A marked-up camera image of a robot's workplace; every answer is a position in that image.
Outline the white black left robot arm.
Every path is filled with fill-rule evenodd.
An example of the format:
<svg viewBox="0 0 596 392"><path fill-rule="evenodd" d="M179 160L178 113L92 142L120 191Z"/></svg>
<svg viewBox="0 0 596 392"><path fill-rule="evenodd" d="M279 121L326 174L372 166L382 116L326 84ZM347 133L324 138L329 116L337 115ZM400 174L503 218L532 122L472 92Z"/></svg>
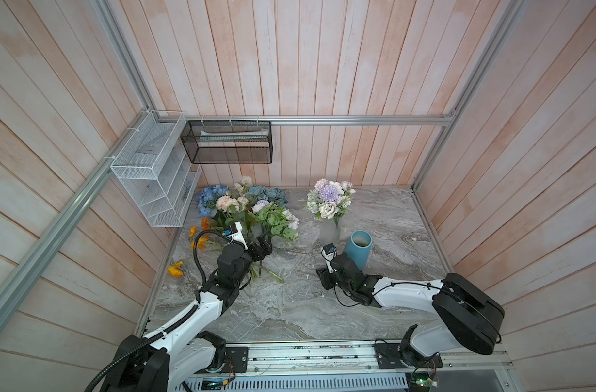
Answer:
<svg viewBox="0 0 596 392"><path fill-rule="evenodd" d="M227 244L218 268L206 275L198 257L204 235L216 235ZM263 233L248 243L236 223L224 230L203 230L193 240L193 259L203 284L195 299L170 321L142 337L128 336L111 363L89 382L87 391L101 384L102 391L167 391L194 372L220 366L224 340L206 333L206 326L226 312L247 285L243 279L254 263L273 252L272 235Z"/></svg>

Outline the yellow orange poppy stem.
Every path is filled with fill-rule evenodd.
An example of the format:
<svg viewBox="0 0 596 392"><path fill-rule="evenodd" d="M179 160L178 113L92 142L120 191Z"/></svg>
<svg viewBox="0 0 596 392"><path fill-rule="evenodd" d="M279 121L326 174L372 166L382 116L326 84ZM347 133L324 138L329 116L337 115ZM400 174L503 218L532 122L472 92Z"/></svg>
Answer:
<svg viewBox="0 0 596 392"><path fill-rule="evenodd" d="M176 235L167 265L167 274L170 277L183 278L185 275L193 274L198 274L198 277L201 277L201 272L196 265L194 254L198 250L205 249L206 242L209 241L209 235L204 234L198 243L196 243L196 237L201 230L202 228L193 225L188 229L180 230L180 233Z"/></svg>

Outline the purple white flower bouquet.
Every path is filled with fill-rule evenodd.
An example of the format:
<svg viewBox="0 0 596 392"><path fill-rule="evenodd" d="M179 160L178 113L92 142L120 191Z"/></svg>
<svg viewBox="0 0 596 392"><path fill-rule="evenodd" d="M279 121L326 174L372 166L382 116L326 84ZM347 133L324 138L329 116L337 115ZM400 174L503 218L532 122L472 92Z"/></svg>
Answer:
<svg viewBox="0 0 596 392"><path fill-rule="evenodd" d="M348 181L329 181L322 178L308 193L305 208L321 220L340 227L341 218L348 212L356 190Z"/></svg>

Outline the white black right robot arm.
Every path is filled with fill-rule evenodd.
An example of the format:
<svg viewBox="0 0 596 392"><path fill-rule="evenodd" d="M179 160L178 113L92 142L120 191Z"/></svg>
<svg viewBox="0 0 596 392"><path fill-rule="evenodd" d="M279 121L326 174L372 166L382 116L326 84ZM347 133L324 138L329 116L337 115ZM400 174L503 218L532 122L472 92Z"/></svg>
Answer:
<svg viewBox="0 0 596 392"><path fill-rule="evenodd" d="M321 255L326 262L317 270L322 287L343 292L351 306L413 309L435 316L431 323L407 328L397 344L376 341L381 368L440 364L441 352L457 348L491 355L502 342L504 308L460 274L433 281L397 280L364 274L333 244L325 246Z"/></svg>

